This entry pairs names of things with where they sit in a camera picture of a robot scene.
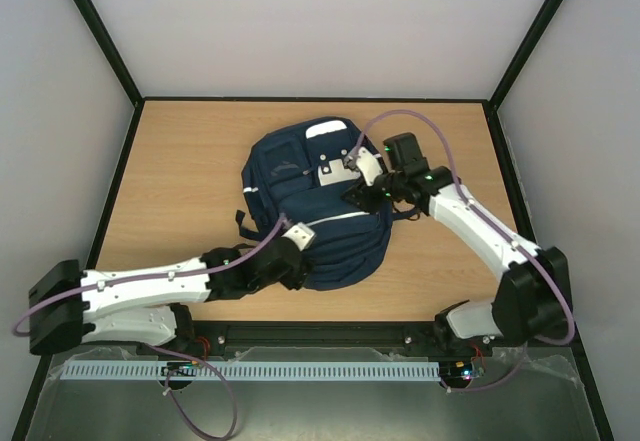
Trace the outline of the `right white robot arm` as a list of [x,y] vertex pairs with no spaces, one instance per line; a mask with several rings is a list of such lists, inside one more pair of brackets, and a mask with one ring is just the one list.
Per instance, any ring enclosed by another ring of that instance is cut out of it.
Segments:
[[436,315],[434,336],[441,350],[458,352],[475,338],[501,338],[512,346],[532,339],[569,343],[575,322],[564,254],[508,228],[471,195],[452,165],[430,167],[414,134],[391,137],[384,147],[390,170],[362,144],[346,154],[344,166],[360,179],[344,200],[369,213],[393,201],[413,205],[457,235],[498,281],[493,299],[462,301]]

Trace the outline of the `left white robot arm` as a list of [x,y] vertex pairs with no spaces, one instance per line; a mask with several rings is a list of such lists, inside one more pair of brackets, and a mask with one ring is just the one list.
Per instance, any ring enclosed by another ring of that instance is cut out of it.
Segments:
[[311,264],[313,235],[300,228],[253,249],[215,248],[177,264],[134,270],[83,270],[56,264],[29,291],[29,351],[62,353],[81,344],[163,346],[194,334],[189,303],[237,300],[273,284],[299,290]]

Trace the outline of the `black aluminium frame rail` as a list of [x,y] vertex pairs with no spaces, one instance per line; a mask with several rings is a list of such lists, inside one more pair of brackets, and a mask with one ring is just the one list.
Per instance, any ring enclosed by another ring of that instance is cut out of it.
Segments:
[[120,320],[105,327],[90,323],[79,335],[68,330],[46,348],[61,353],[82,344],[136,344],[147,352],[153,346],[182,353],[197,353],[207,347],[216,356],[250,347],[368,347],[409,355],[449,355],[469,352],[476,346],[513,346],[495,335],[458,340],[439,322],[240,322],[180,321],[176,327],[145,318],[129,328]]

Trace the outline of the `navy blue student backpack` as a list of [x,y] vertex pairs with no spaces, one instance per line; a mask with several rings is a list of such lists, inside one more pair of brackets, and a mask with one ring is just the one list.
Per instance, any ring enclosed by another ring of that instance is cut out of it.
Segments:
[[256,225],[240,226],[241,237],[262,240],[280,214],[314,232],[304,252],[313,265],[308,289],[341,289],[371,276],[400,219],[390,205],[370,214],[343,200],[360,179],[343,165],[355,145],[381,156],[351,120],[312,119],[266,134],[252,146],[241,172],[247,213]]

